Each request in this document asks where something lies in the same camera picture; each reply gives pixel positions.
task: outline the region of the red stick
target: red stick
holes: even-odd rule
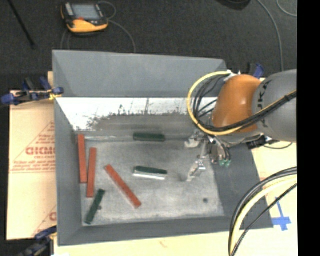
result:
[[[79,171],[80,171],[80,183],[87,183],[87,160],[86,160],[86,145],[85,136],[78,134],[78,151],[79,151]]]
[[[88,185],[86,187],[86,197],[93,198],[95,195],[95,176],[96,176],[97,149],[90,147],[89,167],[88,167]]]
[[[141,206],[141,202],[136,197],[136,195],[131,191],[128,185],[122,180],[119,174],[115,171],[115,169],[109,164],[104,167],[106,172],[109,174],[111,179],[115,182],[115,184],[121,189],[121,191],[127,196],[130,200],[134,208],[138,208]]]

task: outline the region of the black carpet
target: black carpet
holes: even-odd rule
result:
[[[110,2],[117,9],[112,21],[130,32],[137,53],[218,58],[225,60],[233,72],[242,73],[248,71],[249,64],[260,63],[265,76],[296,69],[298,19],[283,12],[276,0],[259,1],[252,0],[243,10],[228,8],[219,3],[221,0]],[[1,0],[0,96],[9,89],[20,88],[26,77],[37,82],[39,76],[51,71],[52,50],[61,46],[64,49],[133,52],[130,37],[114,23],[95,37],[78,38],[67,33],[63,38],[66,31],[60,16],[63,1],[12,2],[37,48],[31,48],[8,1]],[[279,0],[279,3],[286,11],[297,13],[298,0]],[[103,6],[112,15],[112,7]],[[32,241],[4,241],[8,190],[7,108],[0,108],[0,121],[0,256],[10,256]]]

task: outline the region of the orange device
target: orange device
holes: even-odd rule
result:
[[[109,23],[97,3],[67,2],[61,6],[61,16],[69,31],[79,36],[102,32]]]
[[[222,87],[212,111],[214,126],[225,127],[251,117],[253,97],[260,84],[259,79],[247,74],[230,78]],[[254,124],[237,132],[248,133],[255,129]]]

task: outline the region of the blue cross marking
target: blue cross marking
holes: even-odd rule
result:
[[[272,224],[275,225],[280,225],[282,231],[288,230],[287,225],[291,224],[291,220],[289,217],[284,217],[284,213],[281,209],[280,202],[277,202],[276,205],[278,206],[279,212],[280,212],[280,217],[276,218],[271,218]]]

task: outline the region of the yellow cable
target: yellow cable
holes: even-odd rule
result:
[[[206,134],[209,134],[209,135],[214,135],[214,136],[222,136],[222,135],[228,135],[228,134],[231,134],[231,133],[234,133],[238,130],[240,130],[243,126],[239,126],[239,127],[236,127],[236,128],[233,128],[233,129],[229,129],[229,130],[226,130],[226,131],[211,131],[211,130],[208,130],[206,128],[204,128],[200,123],[199,121],[196,119],[196,117],[194,116],[192,110],[191,110],[191,98],[192,98],[192,93],[193,91],[197,88],[197,86],[199,84],[201,84],[204,80],[206,79],[209,79],[209,78],[212,78],[212,77],[215,77],[215,76],[219,76],[219,75],[228,75],[228,74],[232,74],[231,71],[217,71],[217,72],[213,72],[213,73],[210,73],[210,74],[207,74],[203,77],[201,77],[198,81],[196,81],[192,87],[190,88],[189,90],[189,93],[188,93],[188,96],[187,96],[187,99],[186,99],[186,104],[187,104],[187,110],[188,110],[188,113],[189,113],[189,116],[191,117],[192,121],[195,123],[195,125],[200,129],[202,130],[203,132],[205,132]],[[278,99],[277,101],[275,101],[274,103],[270,104],[269,106],[265,107],[264,109],[261,109],[259,112],[257,112],[255,115],[258,115],[260,114],[262,111],[265,111],[266,109],[269,109],[271,108],[273,105],[277,104],[279,101],[281,101],[284,97]]]
[[[234,229],[231,235],[231,250],[230,252],[232,253],[235,249],[235,246],[237,244],[236,240],[236,233],[240,231],[241,224],[245,217],[247,216],[248,212],[252,209],[252,207],[261,199],[263,198],[266,194],[269,192],[273,191],[274,189],[281,187],[283,185],[287,185],[290,183],[297,183],[297,175],[293,175],[290,177],[286,177],[285,179],[282,179],[281,181],[278,181],[276,183],[273,183],[272,185],[268,186],[261,192],[259,192],[257,195],[255,195],[242,209],[241,213],[238,215],[236,222],[234,224]]]

